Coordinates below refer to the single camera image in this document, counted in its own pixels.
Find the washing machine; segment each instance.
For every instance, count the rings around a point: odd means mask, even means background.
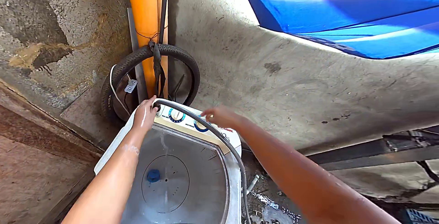
[[[241,223],[241,172],[235,156],[212,131],[177,108],[198,116],[200,110],[169,100],[156,101],[162,104],[140,148],[121,223]],[[131,129],[133,120],[134,112],[96,164],[96,175]],[[212,126],[241,155],[237,132]],[[153,181],[149,177],[152,172],[159,174]]]

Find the black tire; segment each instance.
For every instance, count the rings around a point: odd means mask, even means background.
[[[189,67],[192,73],[192,85],[189,91],[189,95],[184,101],[184,105],[189,106],[197,95],[198,87],[200,86],[200,70],[194,58],[186,51],[172,45],[156,44],[158,50],[162,56],[171,56],[177,60],[182,61]],[[137,64],[140,64],[143,60],[152,57],[152,51],[147,47],[141,47],[137,51],[132,52],[120,61],[113,69],[113,87],[117,89],[123,77],[130,72]],[[118,126],[124,126],[125,121],[120,119],[113,109],[113,101],[117,101],[114,98],[114,93],[110,86],[110,75],[104,82],[101,90],[101,109],[103,115],[109,119],[112,123]]]

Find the water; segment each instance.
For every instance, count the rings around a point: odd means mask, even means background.
[[[161,133],[160,134],[160,142],[162,143],[163,150],[165,151],[165,174],[164,174],[164,179],[165,179],[165,182],[167,182],[168,181],[168,161],[169,161],[168,151],[169,151],[169,148],[165,144],[165,133]],[[165,193],[164,193],[164,197],[165,197],[164,205],[165,205],[166,212],[169,212],[168,184],[165,183],[165,185],[166,185],[166,188],[165,188]]]

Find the white power cord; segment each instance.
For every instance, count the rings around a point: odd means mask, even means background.
[[[111,87],[111,89],[112,89],[112,91],[113,91],[114,96],[116,97],[116,99],[118,100],[118,102],[122,105],[123,109],[125,109],[126,113],[128,113],[128,115],[131,116],[131,114],[129,113],[128,109],[126,109],[125,105],[122,104],[122,102],[120,101],[119,97],[117,97],[116,90],[114,90],[114,88],[113,88],[113,82],[111,81],[111,77],[112,77],[112,75],[113,75],[113,69],[114,69],[114,66],[116,66],[116,65],[117,65],[117,64],[113,65],[113,67],[111,67],[111,70],[110,70],[110,87]]]

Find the blue tarp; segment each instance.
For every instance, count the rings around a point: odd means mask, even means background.
[[[249,0],[264,28],[350,54],[439,52],[439,0]]]

